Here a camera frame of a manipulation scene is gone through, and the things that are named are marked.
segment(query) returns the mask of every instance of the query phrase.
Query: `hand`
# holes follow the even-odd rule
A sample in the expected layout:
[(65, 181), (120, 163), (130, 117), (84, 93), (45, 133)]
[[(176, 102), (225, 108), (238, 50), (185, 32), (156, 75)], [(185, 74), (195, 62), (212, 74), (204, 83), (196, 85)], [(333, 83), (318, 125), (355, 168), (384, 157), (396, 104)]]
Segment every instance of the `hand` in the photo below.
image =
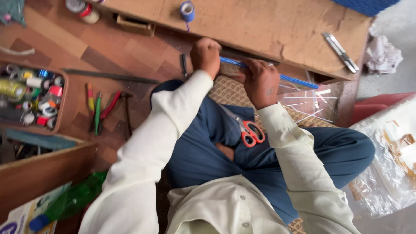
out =
[(191, 50), (193, 69), (206, 71), (214, 80), (220, 70), (220, 50), (220, 44), (213, 39), (205, 37), (197, 41)]
[(280, 74), (275, 66), (262, 60), (244, 60), (249, 67), (245, 74), (244, 89), (257, 110), (276, 104)]

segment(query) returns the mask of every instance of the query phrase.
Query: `scissors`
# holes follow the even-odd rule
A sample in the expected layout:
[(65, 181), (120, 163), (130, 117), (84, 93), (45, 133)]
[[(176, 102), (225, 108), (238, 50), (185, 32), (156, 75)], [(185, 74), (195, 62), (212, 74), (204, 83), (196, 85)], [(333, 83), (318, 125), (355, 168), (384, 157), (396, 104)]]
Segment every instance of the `scissors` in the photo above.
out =
[(238, 115), (231, 112), (222, 104), (219, 105), (228, 116), (240, 125), (241, 139), (245, 146), (253, 147), (256, 143), (262, 143), (265, 140), (264, 133), (257, 124), (251, 121), (242, 120)]

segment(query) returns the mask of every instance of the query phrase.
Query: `knee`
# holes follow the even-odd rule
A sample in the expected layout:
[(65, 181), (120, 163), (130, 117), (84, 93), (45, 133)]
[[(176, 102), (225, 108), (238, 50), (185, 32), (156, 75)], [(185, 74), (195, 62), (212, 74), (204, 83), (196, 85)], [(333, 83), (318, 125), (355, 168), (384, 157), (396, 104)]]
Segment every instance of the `knee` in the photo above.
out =
[(366, 169), (374, 159), (375, 147), (373, 141), (365, 134), (349, 129), (352, 138), (356, 141), (354, 150), (356, 151), (357, 159), (360, 160), (360, 167), (362, 170)]

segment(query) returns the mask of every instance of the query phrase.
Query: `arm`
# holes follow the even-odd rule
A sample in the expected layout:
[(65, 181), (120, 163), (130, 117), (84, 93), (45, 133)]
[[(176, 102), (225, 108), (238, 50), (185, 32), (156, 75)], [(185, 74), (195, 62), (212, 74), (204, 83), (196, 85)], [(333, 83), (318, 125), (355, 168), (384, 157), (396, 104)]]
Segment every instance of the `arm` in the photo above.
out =
[(84, 215), (80, 234), (158, 233), (155, 182), (159, 181), (176, 140), (198, 113), (219, 70), (220, 47), (212, 40), (209, 43), (215, 45), (209, 47), (199, 41), (191, 55), (193, 60), (208, 60), (194, 65), (201, 70), (195, 71), (177, 90), (153, 94), (151, 113), (118, 150), (118, 160), (108, 172), (103, 192)]
[(255, 60), (246, 64), (253, 72), (244, 83), (247, 95), (276, 151), (287, 193), (304, 221), (306, 233), (359, 234), (352, 223), (351, 209), (341, 199), (344, 193), (334, 186), (313, 150), (312, 134), (300, 129), (280, 103), (276, 104), (277, 69)]

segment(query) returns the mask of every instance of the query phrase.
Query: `man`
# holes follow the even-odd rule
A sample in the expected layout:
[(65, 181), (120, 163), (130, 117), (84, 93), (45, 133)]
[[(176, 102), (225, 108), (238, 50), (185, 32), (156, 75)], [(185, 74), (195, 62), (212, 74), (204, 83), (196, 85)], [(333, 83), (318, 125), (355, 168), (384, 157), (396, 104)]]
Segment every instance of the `man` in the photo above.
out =
[[(350, 129), (300, 129), (276, 103), (276, 67), (247, 60), (252, 74), (244, 88), (267, 140), (245, 147), (237, 123), (206, 97), (220, 48), (201, 39), (191, 51), (189, 80), (153, 90), (149, 117), (118, 151), (80, 233), (158, 233), (155, 182), (165, 166), (172, 187), (168, 234), (289, 233), (286, 225), (298, 215), (309, 234), (359, 233), (339, 188), (370, 164), (372, 142)], [(227, 108), (254, 120), (250, 108)], [(234, 156), (215, 142), (233, 148)]]

